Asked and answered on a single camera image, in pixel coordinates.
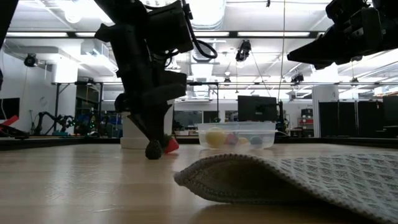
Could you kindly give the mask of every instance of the black monitor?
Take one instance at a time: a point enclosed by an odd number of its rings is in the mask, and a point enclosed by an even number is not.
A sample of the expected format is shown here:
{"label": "black monitor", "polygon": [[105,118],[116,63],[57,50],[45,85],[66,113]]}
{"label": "black monitor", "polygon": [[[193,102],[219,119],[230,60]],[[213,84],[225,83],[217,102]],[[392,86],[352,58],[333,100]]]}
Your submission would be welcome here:
{"label": "black monitor", "polygon": [[10,119],[14,115],[19,116],[19,98],[0,99],[0,105],[2,105],[0,120]]}
{"label": "black monitor", "polygon": [[384,96],[384,125],[398,126],[398,96]]}
{"label": "black monitor", "polygon": [[277,121],[275,97],[238,96],[239,121]]}

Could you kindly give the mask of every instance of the table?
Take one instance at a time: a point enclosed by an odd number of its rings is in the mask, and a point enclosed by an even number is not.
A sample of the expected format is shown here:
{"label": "table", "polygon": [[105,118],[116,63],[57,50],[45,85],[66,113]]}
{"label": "table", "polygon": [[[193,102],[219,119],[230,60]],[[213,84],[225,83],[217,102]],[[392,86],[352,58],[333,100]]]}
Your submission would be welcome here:
{"label": "table", "polygon": [[[159,161],[117,144],[0,152],[3,223],[366,223],[331,205],[225,205],[179,187],[173,174],[199,158],[228,151],[184,145]],[[269,157],[395,151],[329,144],[280,144],[251,151]]]}

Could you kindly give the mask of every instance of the clear plastic bin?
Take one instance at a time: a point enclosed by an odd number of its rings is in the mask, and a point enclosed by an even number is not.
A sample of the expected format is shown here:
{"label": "clear plastic bin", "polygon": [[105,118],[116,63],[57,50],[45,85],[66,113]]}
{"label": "clear plastic bin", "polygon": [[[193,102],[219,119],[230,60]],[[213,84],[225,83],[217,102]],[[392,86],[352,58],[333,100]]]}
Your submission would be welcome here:
{"label": "clear plastic bin", "polygon": [[200,144],[210,149],[269,148],[276,132],[273,122],[198,124]]}

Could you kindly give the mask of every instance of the blue ball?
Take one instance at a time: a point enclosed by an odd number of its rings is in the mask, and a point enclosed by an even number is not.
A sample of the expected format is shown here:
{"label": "blue ball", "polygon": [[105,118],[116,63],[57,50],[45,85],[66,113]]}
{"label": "blue ball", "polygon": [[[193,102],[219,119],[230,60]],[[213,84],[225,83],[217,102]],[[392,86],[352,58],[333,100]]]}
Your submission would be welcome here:
{"label": "blue ball", "polygon": [[250,144],[253,145],[261,145],[262,144],[262,139],[259,136],[254,136],[250,139]]}

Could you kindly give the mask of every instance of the plastic ball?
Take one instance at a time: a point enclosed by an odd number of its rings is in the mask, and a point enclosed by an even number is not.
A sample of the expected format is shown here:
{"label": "plastic ball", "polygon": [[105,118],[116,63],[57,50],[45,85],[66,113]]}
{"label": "plastic ball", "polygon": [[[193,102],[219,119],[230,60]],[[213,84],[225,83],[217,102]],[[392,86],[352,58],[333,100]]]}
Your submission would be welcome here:
{"label": "plastic ball", "polygon": [[226,135],[224,131],[221,128],[210,128],[206,132],[206,142],[209,144],[211,147],[219,148],[221,147],[226,139]]}
{"label": "plastic ball", "polygon": [[262,139],[258,136],[254,136],[253,138],[250,139],[250,144],[252,145],[261,145],[262,144]]}
{"label": "plastic ball", "polygon": [[230,146],[235,146],[239,142],[239,138],[236,137],[234,134],[229,134],[227,135],[225,139],[225,144],[230,145]]}
{"label": "plastic ball", "polygon": [[249,143],[249,140],[247,138],[244,137],[239,138],[239,144],[247,144],[247,143]]}

